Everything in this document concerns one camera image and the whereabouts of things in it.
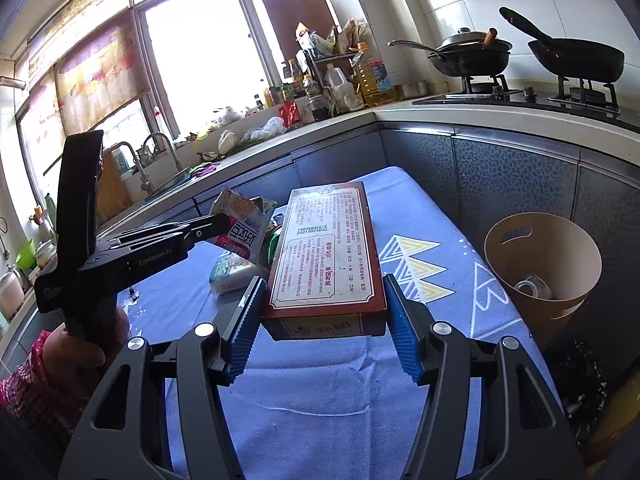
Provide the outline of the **left pink patterned sleeve forearm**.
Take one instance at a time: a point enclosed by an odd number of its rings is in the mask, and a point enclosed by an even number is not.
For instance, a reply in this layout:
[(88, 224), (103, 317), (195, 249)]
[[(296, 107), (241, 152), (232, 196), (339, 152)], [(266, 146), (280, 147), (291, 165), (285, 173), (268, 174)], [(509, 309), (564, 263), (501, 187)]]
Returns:
[(1, 382), (1, 406), (38, 432), (70, 432), (77, 405), (50, 382), (43, 362), (44, 344), (52, 335), (43, 330), (26, 360)]

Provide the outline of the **left hand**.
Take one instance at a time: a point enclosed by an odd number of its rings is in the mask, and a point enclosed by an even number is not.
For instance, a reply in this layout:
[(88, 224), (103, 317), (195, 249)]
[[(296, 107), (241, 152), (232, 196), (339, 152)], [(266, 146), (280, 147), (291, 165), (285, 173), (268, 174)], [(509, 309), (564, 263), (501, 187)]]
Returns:
[(70, 336), (65, 324), (61, 324), (47, 336), (41, 353), (49, 386), (73, 400), (88, 400), (129, 336), (128, 316), (121, 308), (116, 309), (107, 352)]

